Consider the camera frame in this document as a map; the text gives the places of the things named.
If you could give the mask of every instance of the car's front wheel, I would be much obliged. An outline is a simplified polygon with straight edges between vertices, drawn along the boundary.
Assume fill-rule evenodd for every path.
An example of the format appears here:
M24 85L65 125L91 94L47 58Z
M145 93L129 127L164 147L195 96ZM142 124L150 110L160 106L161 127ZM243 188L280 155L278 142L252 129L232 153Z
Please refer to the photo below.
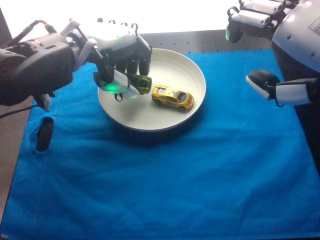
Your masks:
M161 101L158 100L158 99L154 100L154 102L155 102L155 104L157 104L157 105L161 105Z
M179 107L179 110L180 110L181 112L185 112L185 111L186 111L186 108L185 108L184 106L180 106L180 107Z

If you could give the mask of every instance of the plate rim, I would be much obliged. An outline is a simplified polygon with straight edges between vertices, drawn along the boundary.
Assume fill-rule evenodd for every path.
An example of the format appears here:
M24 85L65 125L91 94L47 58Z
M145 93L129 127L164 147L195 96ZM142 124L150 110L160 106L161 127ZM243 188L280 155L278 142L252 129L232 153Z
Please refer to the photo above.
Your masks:
M160 51L160 52L171 52L173 54L177 54L177 55L180 55L182 56L183 58L186 58L187 60L191 61L197 68L198 70L200 71L202 77L203 77L203 80L204 80L204 94L203 94L203 97L201 98L200 100L200 104L198 105L197 109L194 111L194 113L192 113L189 117L187 117L186 119L182 120L181 122L177 123L177 124L174 124L172 126L168 126L168 127L163 127L163 128L158 128L158 129L141 129L141 128L135 128L135 127L131 127L131 126L128 126L128 125L125 125L117 120L115 120L110 114L108 114L108 112L106 111L105 107L103 106L102 104L102 101L101 101L101 94L100 93L103 93L104 91L102 91L99 87L97 88L97 91L98 91L98 99L99 99L99 103L101 105L101 107L103 108L104 112L114 121L116 122L117 124L120 124L121 126L127 128L127 129L130 129L130 130L134 130L134 131L138 131L138 132L144 132L144 133L157 133L157 132L163 132L163 131L167 131L167 130L170 130L170 129L173 129L175 127L178 127L180 126L181 124L185 123L187 120L189 120L198 110L199 108L201 107L201 105L203 104L204 100L205 100L205 97L206 97L206 93L207 93L207 82L206 82L206 78L205 78L205 75L204 73L202 72L202 70L200 69L200 67L194 62L192 61L189 57L179 53L179 52L176 52L176 51L172 51L172 50L168 50L168 49L163 49L163 48L153 48L152 49L152 52L153 51Z

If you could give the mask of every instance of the brown floor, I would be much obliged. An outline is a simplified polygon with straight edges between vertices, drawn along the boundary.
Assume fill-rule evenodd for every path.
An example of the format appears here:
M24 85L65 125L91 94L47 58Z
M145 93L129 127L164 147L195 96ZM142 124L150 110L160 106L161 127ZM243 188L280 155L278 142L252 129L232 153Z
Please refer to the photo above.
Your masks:
M33 98L7 107L0 105L0 115L32 105ZM0 222L7 203L10 185L14 175L21 141L30 110L0 119Z

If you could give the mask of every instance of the plate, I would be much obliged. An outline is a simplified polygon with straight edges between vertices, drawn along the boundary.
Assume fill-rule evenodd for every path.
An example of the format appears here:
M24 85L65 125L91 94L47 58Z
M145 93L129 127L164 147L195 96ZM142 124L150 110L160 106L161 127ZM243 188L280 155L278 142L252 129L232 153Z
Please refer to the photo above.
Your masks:
M188 120L204 101L205 77L192 60L180 53L154 48L149 76L152 78L150 93L134 99L118 102L113 94L98 88L99 101L104 111L117 123L132 130L159 132ZM188 112L180 112L177 108L156 105L151 97L156 85L190 93L194 98L193 108Z

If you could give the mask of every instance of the white background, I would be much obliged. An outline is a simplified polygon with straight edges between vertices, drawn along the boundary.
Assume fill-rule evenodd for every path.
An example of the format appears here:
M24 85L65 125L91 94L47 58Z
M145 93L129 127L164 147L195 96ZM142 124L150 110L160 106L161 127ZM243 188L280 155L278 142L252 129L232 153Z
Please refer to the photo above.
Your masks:
M16 0L2 1L0 7L15 37L34 20L44 20L60 32L70 18L80 23L99 17L137 23L140 34L226 29L231 6L239 7L238 0L44 0L34 4ZM46 34L39 24L24 40Z

